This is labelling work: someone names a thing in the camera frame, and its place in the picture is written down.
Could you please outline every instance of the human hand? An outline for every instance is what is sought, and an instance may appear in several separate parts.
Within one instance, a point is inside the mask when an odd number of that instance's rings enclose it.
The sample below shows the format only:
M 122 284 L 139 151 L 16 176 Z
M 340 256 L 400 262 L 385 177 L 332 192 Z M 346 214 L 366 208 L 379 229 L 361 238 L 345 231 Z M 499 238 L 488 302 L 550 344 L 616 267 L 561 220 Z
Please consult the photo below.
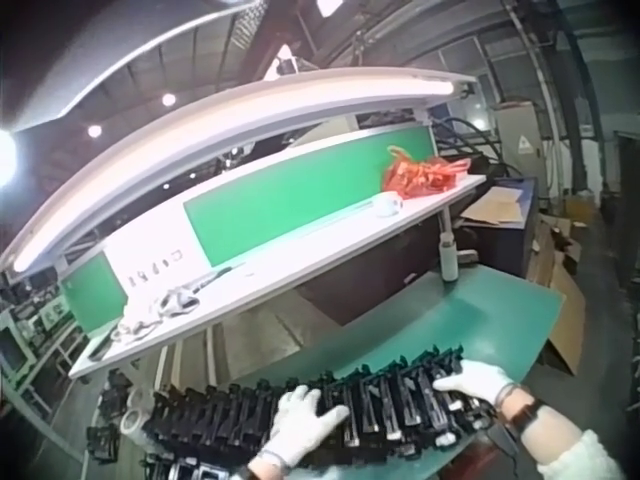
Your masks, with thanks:
M 496 406 L 500 393 L 515 383 L 500 367 L 473 360 L 462 360 L 460 364 L 462 373 L 436 380 L 433 388 L 441 392 L 456 390 Z
M 318 417 L 318 400 L 320 390 L 309 391 L 306 385 L 285 393 L 278 402 L 270 439 L 262 452 L 279 457 L 293 468 L 349 416 L 349 409 L 339 405 Z

